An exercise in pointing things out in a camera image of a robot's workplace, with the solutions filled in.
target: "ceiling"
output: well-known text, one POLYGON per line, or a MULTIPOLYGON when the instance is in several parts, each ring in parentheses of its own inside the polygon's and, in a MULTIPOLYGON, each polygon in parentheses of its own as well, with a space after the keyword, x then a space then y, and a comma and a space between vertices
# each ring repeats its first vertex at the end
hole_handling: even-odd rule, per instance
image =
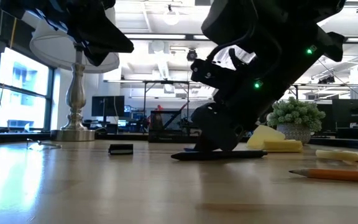
MULTIPOLYGON (((209 6, 195 6, 195 0, 149 0, 149 1, 117 1, 116 25, 123 33, 154 33, 154 34, 201 34, 201 25, 208 14, 209 6), (167 14, 168 3, 178 16, 167 14), (178 19, 177 24, 170 25, 166 21, 178 19)), ((326 32, 337 32, 347 37, 358 37, 358 6, 346 6, 339 14, 330 17, 320 23, 326 32)), ((38 19, 26 14, 23 20, 33 27, 37 26, 38 19)), ((149 53, 151 40, 134 40, 135 50, 131 54, 120 54, 122 74, 151 74, 158 70, 156 54, 149 53)), ((199 58, 205 58, 215 47, 215 44, 208 41, 168 41, 172 46, 183 47, 184 49, 195 48, 199 58)), ((165 55, 169 70, 188 71, 190 64, 186 60, 186 51, 169 51, 165 55)), ((326 71, 326 68, 335 68, 338 75, 349 74, 348 68, 358 62, 358 44, 344 46, 344 60, 333 62, 327 58, 321 58, 321 63, 314 64, 304 75, 307 80, 317 74, 326 71)))

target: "lamp shade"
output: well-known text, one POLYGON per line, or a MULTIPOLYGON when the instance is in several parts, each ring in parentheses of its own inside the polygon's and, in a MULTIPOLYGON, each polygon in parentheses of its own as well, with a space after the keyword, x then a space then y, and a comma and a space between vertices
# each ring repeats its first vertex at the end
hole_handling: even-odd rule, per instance
MULTIPOLYGON (((114 23, 114 8, 108 9, 106 16, 114 23)), ((76 62, 76 51, 71 37, 61 30, 54 30, 43 19, 39 21, 33 34, 30 49, 40 60, 54 67, 71 70, 71 66, 76 62)), ((119 66, 118 53, 110 53, 98 67, 92 65, 83 55, 82 65, 85 66, 85 73, 110 72, 119 66)))

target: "window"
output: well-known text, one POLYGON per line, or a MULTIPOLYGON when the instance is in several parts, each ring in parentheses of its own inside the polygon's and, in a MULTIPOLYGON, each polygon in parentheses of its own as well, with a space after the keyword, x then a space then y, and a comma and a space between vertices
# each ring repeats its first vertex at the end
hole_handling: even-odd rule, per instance
POLYGON ((4 89, 1 97, 0 127, 43 128, 46 99, 4 89))
POLYGON ((49 68, 6 48, 1 54, 0 83, 46 95, 49 68))

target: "black eraser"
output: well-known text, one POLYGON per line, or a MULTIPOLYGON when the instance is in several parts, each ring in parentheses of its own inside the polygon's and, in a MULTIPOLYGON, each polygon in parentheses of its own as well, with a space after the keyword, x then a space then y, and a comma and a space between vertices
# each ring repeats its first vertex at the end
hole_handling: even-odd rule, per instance
POLYGON ((133 153, 133 144, 111 144, 109 148, 110 155, 132 155, 133 153))

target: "pencil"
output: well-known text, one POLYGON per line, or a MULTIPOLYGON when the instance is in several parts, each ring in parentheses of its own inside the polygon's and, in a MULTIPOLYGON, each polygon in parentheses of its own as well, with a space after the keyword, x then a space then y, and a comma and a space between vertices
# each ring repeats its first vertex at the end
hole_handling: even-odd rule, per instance
POLYGON ((353 170, 302 169, 291 170, 290 173, 302 175, 308 178, 358 182, 358 171, 353 170))

